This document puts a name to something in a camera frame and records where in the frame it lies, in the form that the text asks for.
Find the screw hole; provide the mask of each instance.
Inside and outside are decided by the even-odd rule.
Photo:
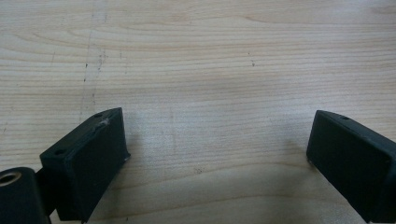
[[[62,155],[62,154],[64,154],[65,152],[66,152],[66,150],[64,150],[64,149],[58,149],[58,150],[55,151],[55,156]]]
[[[11,172],[0,176],[0,187],[7,186],[14,183],[22,174],[20,172]]]

